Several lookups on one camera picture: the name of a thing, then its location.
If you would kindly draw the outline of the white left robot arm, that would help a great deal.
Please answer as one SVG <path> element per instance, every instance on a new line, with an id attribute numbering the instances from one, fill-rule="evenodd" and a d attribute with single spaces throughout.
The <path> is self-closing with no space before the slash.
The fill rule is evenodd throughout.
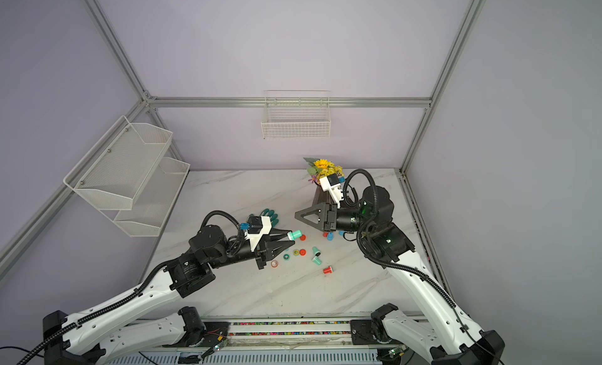
<path id="1" fill-rule="evenodd" d="M 106 364 L 157 346 L 196 346 L 207 330 L 196 308 L 138 324 L 137 319 L 200 291 L 215 269 L 254 261 L 259 269 L 295 245 L 301 231 L 275 228 L 273 219 L 251 215 L 239 222 L 211 211 L 182 255 L 159 263 L 138 285 L 80 313 L 60 310 L 43 320 L 43 340 L 20 363 L 41 356 L 46 364 Z"/>

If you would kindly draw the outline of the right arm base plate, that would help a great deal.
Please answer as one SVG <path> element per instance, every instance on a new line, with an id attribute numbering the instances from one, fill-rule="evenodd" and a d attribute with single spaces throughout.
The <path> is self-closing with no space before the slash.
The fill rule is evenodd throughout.
<path id="1" fill-rule="evenodd" d="M 351 320 L 351 341 L 354 345 L 385 345 L 391 342 L 379 321 L 374 320 Z"/>

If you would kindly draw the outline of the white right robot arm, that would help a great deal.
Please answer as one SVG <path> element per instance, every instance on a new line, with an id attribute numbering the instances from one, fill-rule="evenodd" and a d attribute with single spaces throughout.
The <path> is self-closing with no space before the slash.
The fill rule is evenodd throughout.
<path id="1" fill-rule="evenodd" d="M 394 223 L 389 192 L 367 170 L 351 172 L 344 182 L 324 177 L 320 186 L 331 199 L 296 212 L 296 219 L 324 233 L 354 233 L 362 255 L 390 272 L 432 327 L 427 330 L 396 306 L 383 305 L 372 314 L 375 340 L 398 341 L 431 364 L 502 363 L 501 336 L 484 331 L 435 279 Z"/>

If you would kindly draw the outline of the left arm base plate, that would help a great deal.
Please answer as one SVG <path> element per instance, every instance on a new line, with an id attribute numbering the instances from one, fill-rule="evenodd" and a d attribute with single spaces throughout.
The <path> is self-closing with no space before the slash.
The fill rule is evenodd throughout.
<path id="1" fill-rule="evenodd" d="M 184 328 L 184 336 L 172 345 L 164 345 L 165 348 L 186 347 L 212 347 L 219 342 L 219 338 L 225 338 L 229 332 L 230 323 L 225 321 L 205 322 L 204 330 L 201 328 Z"/>

